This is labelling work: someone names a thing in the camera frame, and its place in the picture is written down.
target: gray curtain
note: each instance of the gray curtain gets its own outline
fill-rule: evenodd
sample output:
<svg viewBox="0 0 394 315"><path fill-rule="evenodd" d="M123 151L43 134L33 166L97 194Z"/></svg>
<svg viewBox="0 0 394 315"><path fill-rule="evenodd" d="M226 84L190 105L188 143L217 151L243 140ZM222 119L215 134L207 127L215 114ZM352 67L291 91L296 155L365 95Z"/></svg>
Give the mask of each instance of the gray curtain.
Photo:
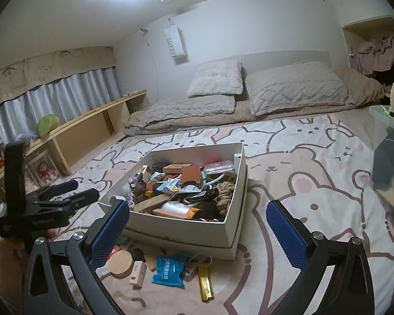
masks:
<svg viewBox="0 0 394 315"><path fill-rule="evenodd" d="M36 131L47 114L56 115L63 124L120 97L114 67L38 86L0 105L0 139L6 144L25 131Z"/></svg>

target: picture frame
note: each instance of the picture frame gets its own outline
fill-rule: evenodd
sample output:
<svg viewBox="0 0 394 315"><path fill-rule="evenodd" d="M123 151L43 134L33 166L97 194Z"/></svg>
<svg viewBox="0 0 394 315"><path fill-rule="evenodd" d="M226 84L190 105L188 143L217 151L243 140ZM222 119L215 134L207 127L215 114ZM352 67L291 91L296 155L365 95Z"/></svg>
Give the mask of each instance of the picture frame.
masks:
<svg viewBox="0 0 394 315"><path fill-rule="evenodd" d="M30 171L28 166L25 166L25 192L26 194L32 193L40 189L40 185L34 178L34 175Z"/></svg>
<svg viewBox="0 0 394 315"><path fill-rule="evenodd" d="M40 187L51 185L61 176L48 153L48 149L32 159L28 163L28 167Z"/></svg>

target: white wall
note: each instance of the white wall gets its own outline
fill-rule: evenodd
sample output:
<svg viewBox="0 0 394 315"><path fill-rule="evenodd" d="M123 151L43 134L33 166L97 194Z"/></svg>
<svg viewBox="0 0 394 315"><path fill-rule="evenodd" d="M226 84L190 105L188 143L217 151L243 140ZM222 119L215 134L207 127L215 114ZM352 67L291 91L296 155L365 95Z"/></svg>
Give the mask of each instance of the white wall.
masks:
<svg viewBox="0 0 394 315"><path fill-rule="evenodd" d="M188 62L170 57L164 28L171 17L182 31ZM158 66L160 100L182 95L197 64L268 51L329 51L333 68L347 67L345 40L329 0L209 0L184 14L144 26ZM114 46L124 93L146 88L158 100L156 70L138 30Z"/></svg>
<svg viewBox="0 0 394 315"><path fill-rule="evenodd" d="M387 0L331 0L341 26L362 20L393 15Z"/></svg>

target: cartoon bunny bedsheet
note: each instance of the cartoon bunny bedsheet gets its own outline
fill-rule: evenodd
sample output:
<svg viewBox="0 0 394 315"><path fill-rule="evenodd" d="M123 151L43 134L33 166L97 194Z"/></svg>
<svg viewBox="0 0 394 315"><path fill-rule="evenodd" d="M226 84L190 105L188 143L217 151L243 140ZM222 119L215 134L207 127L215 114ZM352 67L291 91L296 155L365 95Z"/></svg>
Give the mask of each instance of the cartoon bunny bedsheet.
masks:
<svg viewBox="0 0 394 315"><path fill-rule="evenodd" d="M321 231L334 240L348 241L354 235L362 240L372 273L376 314L383 314L394 299L394 225L370 186L374 152L340 116L129 138L102 151L74 174L79 190L94 187L103 195L151 150L244 144L250 180L242 234L236 260L214 260L210 266L215 299L201 302L196 271L186 271L185 287L178 289L151 284L153 273L147 270L143 288L133 289L128 279L112 277L106 267L98 269L125 314L270 314L299 273L289 264L266 222L266 205L274 199L282 201L310 231ZM59 229L58 240L86 230L101 216L97 204L78 211L70 226ZM125 249L135 246L152 255L166 253L135 242ZM85 307L70 270L65 272L76 300ZM306 314L319 305L331 273L329 267Z"/></svg>

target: hand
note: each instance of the hand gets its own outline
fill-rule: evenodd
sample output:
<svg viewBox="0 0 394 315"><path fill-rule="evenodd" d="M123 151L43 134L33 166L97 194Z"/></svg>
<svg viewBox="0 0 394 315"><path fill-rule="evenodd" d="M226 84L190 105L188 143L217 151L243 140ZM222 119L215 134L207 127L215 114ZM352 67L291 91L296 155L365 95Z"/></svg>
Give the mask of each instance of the hand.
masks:
<svg viewBox="0 0 394 315"><path fill-rule="evenodd" d="M51 237L55 230L48 230ZM28 263L21 239L0 237L0 295L12 306L22 309L22 278Z"/></svg>

